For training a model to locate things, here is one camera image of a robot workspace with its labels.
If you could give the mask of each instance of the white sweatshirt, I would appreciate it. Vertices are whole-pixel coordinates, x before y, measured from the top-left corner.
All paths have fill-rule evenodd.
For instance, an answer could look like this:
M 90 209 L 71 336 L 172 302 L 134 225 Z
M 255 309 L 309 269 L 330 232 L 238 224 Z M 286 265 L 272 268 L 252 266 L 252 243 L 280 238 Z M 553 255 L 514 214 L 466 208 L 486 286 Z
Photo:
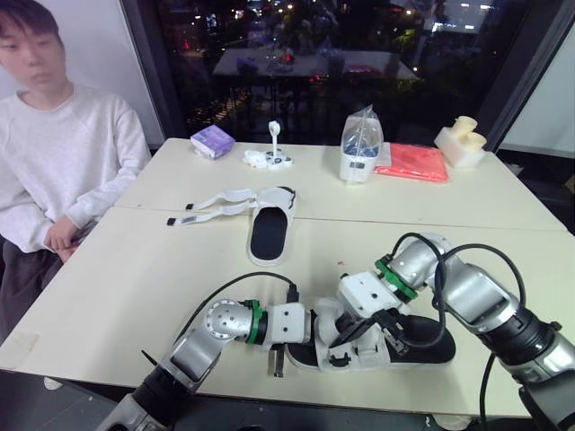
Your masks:
M 54 110 L 0 101 L 0 234 L 47 249 L 56 221 L 100 220 L 149 159 L 136 112 L 114 94 L 75 85 Z

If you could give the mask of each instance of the glass window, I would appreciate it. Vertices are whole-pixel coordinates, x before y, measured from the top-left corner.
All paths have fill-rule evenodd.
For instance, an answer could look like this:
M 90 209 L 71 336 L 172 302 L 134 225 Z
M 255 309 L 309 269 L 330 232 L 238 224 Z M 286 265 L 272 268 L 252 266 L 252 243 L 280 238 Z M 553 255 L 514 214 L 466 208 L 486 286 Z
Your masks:
M 337 145 L 374 105 L 385 140 L 431 145 L 475 116 L 528 0 L 160 0 L 155 2 L 189 134 Z

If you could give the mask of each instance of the young man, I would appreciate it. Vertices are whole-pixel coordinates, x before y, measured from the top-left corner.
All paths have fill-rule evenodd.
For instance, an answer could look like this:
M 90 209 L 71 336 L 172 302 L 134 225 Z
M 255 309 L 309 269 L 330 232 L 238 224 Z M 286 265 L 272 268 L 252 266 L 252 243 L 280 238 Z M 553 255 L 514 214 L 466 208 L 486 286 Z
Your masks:
M 127 103 L 67 79 L 34 0 L 0 0 L 0 66 L 28 88 L 0 101 L 1 344 L 150 153 Z

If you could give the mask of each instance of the man's hand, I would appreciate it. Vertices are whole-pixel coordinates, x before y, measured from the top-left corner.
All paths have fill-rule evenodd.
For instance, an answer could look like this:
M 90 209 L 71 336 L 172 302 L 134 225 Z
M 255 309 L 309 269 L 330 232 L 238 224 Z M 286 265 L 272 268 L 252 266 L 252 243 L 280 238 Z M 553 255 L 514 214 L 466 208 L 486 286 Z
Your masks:
M 48 229 L 46 238 L 44 239 L 44 245 L 55 251 L 69 249 L 73 245 L 72 238 L 74 238 L 78 230 L 76 225 L 64 215 Z
M 70 259 L 70 256 L 72 256 L 75 252 L 75 249 L 77 249 L 78 246 L 75 245 L 73 247 L 69 247 L 67 249 L 57 249 L 56 253 L 57 255 L 62 259 L 62 263 L 66 263 L 68 262 L 68 259 Z

